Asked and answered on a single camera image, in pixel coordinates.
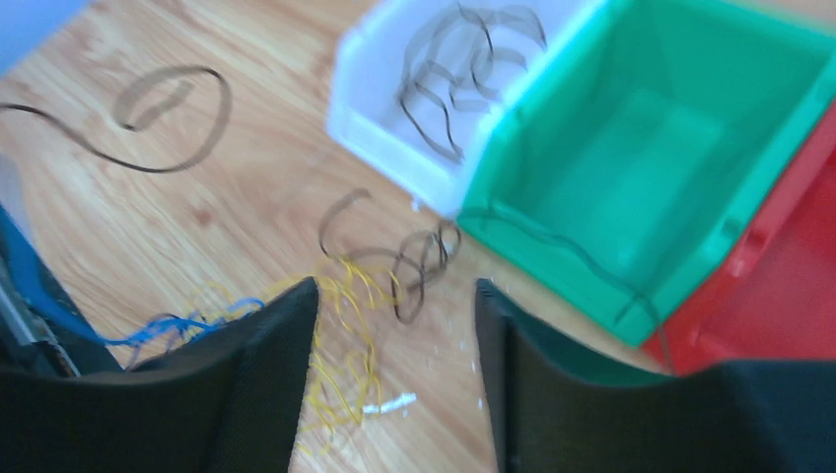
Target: wire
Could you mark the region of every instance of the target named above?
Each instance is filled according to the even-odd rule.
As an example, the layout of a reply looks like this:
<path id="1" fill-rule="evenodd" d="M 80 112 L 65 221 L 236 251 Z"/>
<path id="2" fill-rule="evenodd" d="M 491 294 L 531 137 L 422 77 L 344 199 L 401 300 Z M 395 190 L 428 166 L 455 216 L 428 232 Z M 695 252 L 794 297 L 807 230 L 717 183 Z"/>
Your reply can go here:
<path id="1" fill-rule="evenodd" d="M 108 153 L 105 153 L 99 150 L 99 148 L 97 148 L 93 144 L 91 144 L 90 141 L 84 137 L 84 135 L 71 128 L 69 125 L 64 123 L 59 118 L 55 117 L 49 112 L 43 111 L 33 106 L 19 103 L 0 102 L 0 113 L 3 113 L 5 111 L 16 110 L 23 113 L 35 115 L 57 128 L 59 131 L 61 131 L 61 133 L 64 134 L 64 136 L 66 136 L 74 143 L 78 144 L 91 155 L 97 158 L 101 158 L 109 163 L 121 166 L 123 168 L 128 168 L 131 170 L 136 170 L 139 172 L 145 172 L 150 174 L 180 172 L 182 170 L 186 170 L 194 166 L 197 166 L 206 158 L 208 158 L 209 155 L 212 153 L 212 150 L 215 148 L 215 146 L 217 146 L 218 142 L 221 141 L 221 137 L 223 137 L 227 125 L 229 124 L 230 115 L 232 114 L 233 95 L 229 83 L 224 78 L 224 76 L 221 75 L 221 73 L 210 67 L 199 65 L 173 66 L 158 69 L 156 71 L 151 72 L 150 74 L 140 77 L 136 82 L 131 84 L 116 99 L 115 105 L 113 107 L 112 118 L 119 125 L 120 128 L 130 132 L 142 132 L 149 126 L 151 126 L 151 124 L 163 113 L 182 103 L 183 100 L 185 100 L 185 97 L 191 91 L 192 86 L 187 83 L 181 83 L 177 90 L 174 92 L 174 94 L 172 94 L 166 101 L 163 101 L 155 107 L 149 108 L 144 113 L 142 113 L 139 116 L 139 118 L 137 118 L 135 123 L 131 123 L 129 117 L 133 112 L 133 109 L 136 106 L 136 104 L 140 100 L 142 100 L 143 97 L 145 97 L 149 92 L 151 92 L 151 90 L 155 86 L 166 80 L 170 80 L 175 77 L 188 77 L 202 74 L 212 76 L 218 81 L 218 86 L 220 88 L 221 93 L 221 100 L 218 104 L 218 115 L 215 118 L 215 122 L 212 126 L 212 129 L 209 131 L 209 135 L 206 138 L 206 141 L 203 142 L 200 148 L 198 148 L 198 150 L 194 152 L 194 154 L 191 157 L 187 158 L 181 163 L 167 168 L 149 168 L 139 166 L 116 158 Z"/>
<path id="2" fill-rule="evenodd" d="M 328 276 L 325 272 L 327 265 L 336 265 L 341 268 L 344 271 L 343 276 L 341 278 Z M 326 429 L 329 437 L 317 452 L 317 454 L 326 454 L 331 449 L 333 436 L 338 428 L 348 425 L 361 426 L 365 419 L 376 417 L 374 414 L 367 415 L 364 412 L 370 396 L 375 397 L 376 405 L 383 405 L 383 387 L 377 370 L 378 349 L 364 315 L 364 309 L 375 310 L 393 302 L 393 299 L 377 282 L 376 273 L 381 273 L 390 282 L 394 282 L 396 290 L 400 283 L 389 270 L 361 267 L 340 257 L 326 255 L 323 261 L 314 268 L 311 276 L 316 280 L 321 293 L 320 318 L 316 321 L 313 334 L 310 383 L 305 395 L 305 403 L 316 416 L 317 422 L 300 427 L 299 434 Z M 262 298 L 273 299 L 303 278 L 304 276 L 291 277 L 275 283 L 265 290 Z M 348 307 L 349 313 L 346 313 L 345 307 Z M 349 400 L 340 386 L 339 370 L 324 360 L 322 351 L 324 329 L 321 316 L 325 308 L 330 309 L 330 313 L 336 317 L 336 321 L 346 333 L 356 337 L 363 344 L 362 349 L 350 350 L 343 359 L 345 371 L 354 378 L 359 387 L 359 392 L 353 401 Z M 352 314 L 356 323 L 352 323 L 350 319 Z M 337 399 L 334 403 L 328 401 L 328 392 L 336 395 Z M 300 440 L 297 440 L 297 446 L 308 455 L 314 455 L 314 452 Z"/>
<path id="3" fill-rule="evenodd" d="M 469 70 L 454 74 L 444 67 L 439 61 L 439 54 L 442 44 L 452 43 L 448 40 L 454 27 L 477 27 L 476 34 L 470 52 L 463 61 L 463 65 Z M 458 3 L 457 8 L 449 13 L 443 14 L 440 19 L 430 22 L 421 28 L 412 37 L 404 50 L 403 73 L 401 87 L 397 94 L 396 101 L 412 123 L 415 130 L 424 142 L 439 155 L 454 163 L 460 163 L 463 157 L 463 149 L 453 138 L 451 124 L 451 111 L 445 101 L 434 93 L 425 83 L 432 77 L 438 76 L 448 83 L 448 97 L 453 109 L 462 112 L 484 112 L 490 106 L 491 101 L 500 99 L 500 91 L 487 87 L 484 82 L 491 75 L 495 62 L 510 62 L 527 69 L 525 56 L 514 49 L 498 46 L 491 36 L 491 29 L 498 26 L 527 35 L 545 50 L 547 47 L 546 34 L 542 23 L 533 10 L 522 6 L 505 7 L 500 10 L 486 8 L 466 8 Z M 412 62 L 418 52 L 424 48 L 426 36 L 430 36 L 427 51 L 424 54 L 424 61 L 413 73 Z M 461 101 L 456 99 L 460 90 L 472 89 L 482 96 L 484 101 L 470 100 Z M 443 145 L 429 136 L 419 123 L 418 119 L 410 110 L 410 99 L 415 95 L 421 95 L 435 106 L 441 109 L 444 114 L 445 130 L 450 147 Z"/>
<path id="4" fill-rule="evenodd" d="M 203 74 L 210 75 L 218 81 L 221 94 L 218 105 L 218 115 L 203 145 L 201 145 L 200 148 L 185 161 L 167 168 L 143 167 L 123 161 L 105 153 L 91 144 L 90 141 L 81 133 L 72 129 L 59 118 L 56 118 L 54 115 L 33 106 L 19 103 L 0 103 L 0 113 L 7 111 L 19 111 L 35 115 L 57 128 L 67 138 L 81 146 L 93 156 L 127 169 L 157 174 L 178 172 L 192 168 L 203 162 L 218 144 L 227 128 L 227 125 L 229 124 L 230 115 L 232 113 L 232 89 L 230 88 L 227 80 L 219 72 L 212 68 L 199 65 L 173 66 L 158 69 L 150 74 L 140 77 L 137 81 L 131 84 L 116 99 L 113 108 L 112 117 L 121 128 L 131 132 L 144 131 L 163 113 L 182 103 L 193 86 L 189 83 L 180 83 L 177 90 L 174 91 L 174 94 L 172 94 L 167 100 L 141 113 L 136 121 L 131 123 L 130 115 L 133 113 L 137 103 L 141 101 L 143 97 L 145 97 L 155 86 L 163 81 L 175 77 L 190 77 Z M 68 331 L 83 339 L 107 345 L 129 345 L 136 347 L 141 346 L 172 329 L 182 330 L 187 327 L 193 330 L 205 331 L 210 327 L 210 325 L 206 323 L 198 322 L 193 319 L 164 317 L 153 320 L 149 323 L 149 325 L 125 338 L 119 339 L 102 337 L 89 325 L 82 322 L 81 319 L 75 317 L 67 309 L 58 304 L 44 289 L 42 281 L 40 280 L 40 275 L 36 270 L 38 267 L 37 256 L 34 251 L 31 251 L 29 245 L 24 240 L 21 240 L 15 229 L 2 230 L 5 231 L 4 234 L 7 234 L 7 238 L 10 240 L 10 245 L 25 249 L 12 251 L 8 261 L 9 272 L 12 277 L 12 281 L 15 284 L 16 290 L 35 311 L 45 315 L 45 317 L 51 322 L 64 327 Z"/>
<path id="5" fill-rule="evenodd" d="M 220 289 L 224 293 L 229 294 L 229 290 L 218 283 L 208 283 L 207 286 L 213 289 Z M 223 328 L 227 323 L 236 319 L 244 318 L 253 313 L 256 309 L 264 307 L 264 302 L 257 298 L 243 298 L 233 302 L 229 307 L 227 307 L 226 310 L 223 311 L 226 315 L 218 315 L 211 322 L 207 320 L 207 318 L 198 310 L 193 310 L 186 319 L 172 313 L 162 313 L 157 315 L 149 320 L 143 328 L 139 329 L 139 332 L 148 330 L 149 327 L 152 327 L 161 321 L 171 321 L 171 325 L 167 326 L 163 331 L 154 331 L 153 336 L 144 338 L 142 341 L 138 341 L 132 345 L 133 351 L 131 353 L 131 358 L 126 365 L 126 369 L 129 371 L 133 369 L 133 367 L 136 366 L 136 363 L 139 360 L 139 354 L 145 345 L 157 338 L 161 338 L 171 333 L 169 340 L 166 343 L 165 353 L 168 353 L 174 348 L 174 344 L 176 344 L 178 340 L 183 344 L 194 342 L 208 333 Z M 200 325 L 192 325 L 189 322 L 196 322 Z"/>
<path id="6" fill-rule="evenodd" d="M 344 259 L 352 264 L 357 264 L 359 260 L 373 256 L 391 259 L 392 267 L 389 271 L 392 274 L 392 278 L 389 281 L 391 306 L 395 317 L 400 322 L 408 324 L 415 320 L 423 308 L 427 285 L 438 281 L 447 272 L 448 266 L 453 261 L 458 247 L 461 245 L 461 230 L 453 222 L 440 221 L 433 231 L 419 231 L 404 238 L 398 250 L 369 246 L 352 249 L 339 254 L 330 251 L 325 245 L 325 240 L 328 229 L 333 221 L 340 213 L 347 210 L 358 200 L 370 199 L 371 197 L 372 194 L 367 189 L 355 189 L 334 203 L 325 212 L 318 229 L 319 250 L 327 257 Z M 452 250 L 448 250 L 448 242 L 445 238 L 447 233 L 454 235 L 454 240 L 451 243 Z M 406 255 L 407 250 L 416 244 L 423 245 L 417 261 Z M 438 259 L 435 259 L 435 256 L 433 256 L 436 251 L 438 251 Z M 417 278 L 405 285 L 397 282 L 394 275 L 398 273 L 401 265 L 405 265 L 414 270 L 417 273 Z M 413 296 L 415 293 L 418 296 L 415 306 L 408 313 L 404 313 L 403 296 Z"/>
<path id="7" fill-rule="evenodd" d="M 464 208 L 458 214 L 458 219 L 460 221 L 467 219 L 483 219 L 503 222 L 542 243 L 554 246 L 563 246 L 570 249 L 576 256 L 578 256 L 584 262 L 584 264 L 588 268 L 590 268 L 590 270 L 595 274 L 595 276 L 604 280 L 605 282 L 607 282 L 607 284 L 620 288 L 622 291 L 625 291 L 633 295 L 632 299 L 621 308 L 618 316 L 621 316 L 621 314 L 626 313 L 635 304 L 640 304 L 645 308 L 647 314 L 652 318 L 654 327 L 659 332 L 660 342 L 662 344 L 662 356 L 664 357 L 665 367 L 667 368 L 670 374 L 676 374 L 673 356 L 670 351 L 670 344 L 667 339 L 667 333 L 664 330 L 664 321 L 651 299 L 647 295 L 645 295 L 643 291 L 634 288 L 632 285 L 625 282 L 623 279 L 619 278 L 615 274 L 605 269 L 579 243 L 563 235 L 553 234 L 549 232 L 544 232 L 542 230 L 534 229 L 519 218 L 498 215 L 495 212 L 495 210 L 491 208 Z"/>

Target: wood grain surface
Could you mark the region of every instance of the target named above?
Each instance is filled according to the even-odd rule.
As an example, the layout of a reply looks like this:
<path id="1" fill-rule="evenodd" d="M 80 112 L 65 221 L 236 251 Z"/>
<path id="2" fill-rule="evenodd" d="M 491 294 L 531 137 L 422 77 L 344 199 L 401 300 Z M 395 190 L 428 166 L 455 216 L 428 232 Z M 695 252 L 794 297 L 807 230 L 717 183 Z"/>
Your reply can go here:
<path id="1" fill-rule="evenodd" d="M 836 21 L 832 0 L 770 2 Z M 370 5 L 102 0 L 2 79 L 0 101 L 47 109 L 98 147 L 144 166 L 172 165 L 200 146 L 218 88 L 210 77 L 192 79 L 184 103 L 137 134 L 110 116 L 125 87 L 162 66 L 205 64 L 222 71 L 233 88 L 232 119 L 220 145 L 205 163 L 171 175 L 118 168 L 36 118 L 0 116 L 0 151 L 22 177 L 37 249 L 97 329 L 122 334 L 160 312 L 184 313 L 206 281 L 238 298 L 310 271 L 320 257 L 320 217 L 356 187 L 374 199 L 340 218 L 331 237 L 336 246 L 397 248 L 409 233 L 437 224 L 431 213 L 413 212 L 409 196 L 324 132 L 336 42 Z M 175 87 L 160 86 L 148 103 Z M 655 367 L 466 237 L 414 324 L 399 324 L 387 310 L 369 315 L 383 397 L 414 392 L 417 400 L 338 432 L 326 455 L 297 449 L 292 471 L 495 470 L 473 333 L 477 277 L 493 278 L 523 306 L 594 348 Z M 126 362 L 126 351 L 115 354 Z M 322 436 L 300 441 L 313 448 Z"/>

